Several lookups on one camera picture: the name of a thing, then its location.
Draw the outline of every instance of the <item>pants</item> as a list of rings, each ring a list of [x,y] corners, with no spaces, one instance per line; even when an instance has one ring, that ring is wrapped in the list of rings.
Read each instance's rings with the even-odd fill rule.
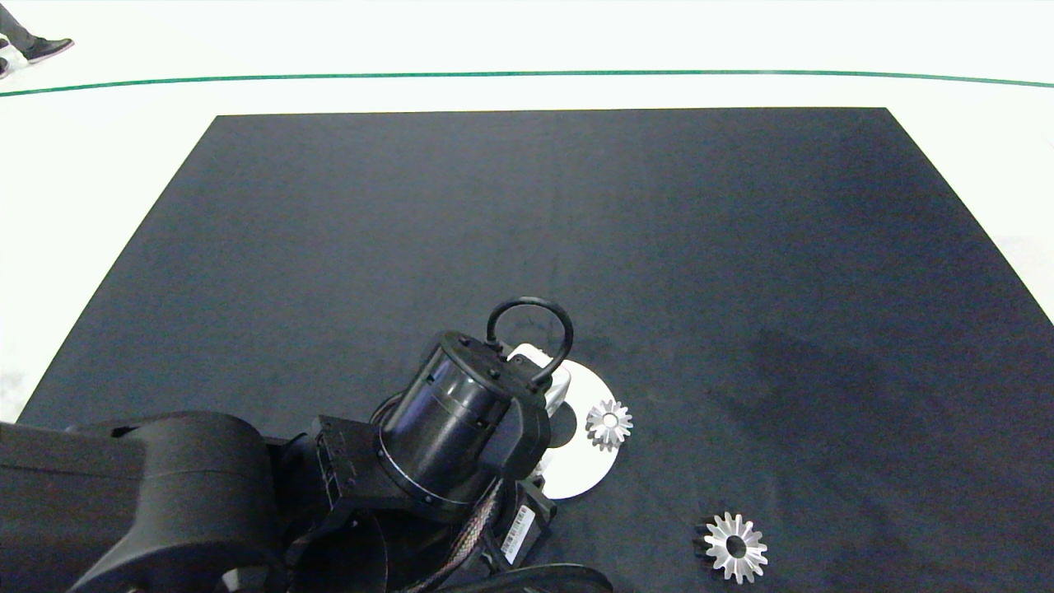
[[[19,24],[3,4],[0,4],[0,33],[4,34],[19,52],[25,52],[37,42],[37,37]]]

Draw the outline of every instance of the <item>black shoe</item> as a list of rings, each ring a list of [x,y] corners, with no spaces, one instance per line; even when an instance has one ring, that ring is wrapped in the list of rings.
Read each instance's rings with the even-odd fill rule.
[[[48,41],[43,37],[38,37],[36,43],[34,43],[28,50],[22,52],[22,55],[25,56],[26,61],[30,63],[37,63],[41,60],[46,60],[52,56],[61,54],[72,46],[73,39]]]

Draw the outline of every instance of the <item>barcode label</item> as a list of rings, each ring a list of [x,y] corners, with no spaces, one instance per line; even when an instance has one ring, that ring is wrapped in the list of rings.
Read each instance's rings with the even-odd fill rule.
[[[502,553],[505,554],[505,559],[510,565],[515,562],[516,555],[520,554],[520,547],[524,545],[527,531],[530,530],[532,522],[534,522],[534,512],[524,505],[516,513],[516,520],[512,521],[509,534],[505,536],[505,542],[502,543]]]

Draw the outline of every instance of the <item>bevel gear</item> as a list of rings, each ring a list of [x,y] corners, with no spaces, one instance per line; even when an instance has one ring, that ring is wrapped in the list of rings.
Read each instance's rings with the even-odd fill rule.
[[[733,518],[731,513],[726,512],[724,518],[715,515],[711,522],[697,526],[696,530],[700,534],[704,530],[710,532],[710,535],[692,540],[697,555],[704,552],[704,542],[709,543],[704,553],[714,558],[714,570],[724,569],[725,579],[735,576],[736,582],[742,585],[744,577],[754,582],[754,575],[764,574],[761,566],[767,565],[768,559],[762,553],[768,547],[760,542],[761,532],[754,531],[753,521],[744,523],[742,515]]]
[[[633,428],[630,422],[633,417],[628,412],[628,408],[616,400],[605,400],[592,407],[586,416],[586,432],[592,443],[602,450],[619,449]]]

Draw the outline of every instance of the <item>green line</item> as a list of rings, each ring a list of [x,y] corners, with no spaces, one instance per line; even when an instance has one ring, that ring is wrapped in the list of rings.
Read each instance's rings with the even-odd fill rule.
[[[174,84],[177,82],[231,82],[237,80],[312,80],[337,78],[511,78],[524,76],[701,76],[701,75],[777,75],[777,76],[855,76],[867,78],[912,78],[916,80],[944,80],[950,82],[979,82],[982,84],[1010,84],[1014,86],[1038,86],[1054,88],[1054,82],[1011,80],[1006,78],[978,78],[974,76],[944,76],[940,74],[909,74],[901,72],[853,72],[837,70],[543,70],[524,72],[378,72],[357,74],[261,74],[249,76],[198,76],[191,78],[153,78],[145,80],[122,80],[117,82],[96,82],[8,91],[0,97],[37,95],[84,91],[87,88],[111,88],[115,86],[138,86],[140,84]]]

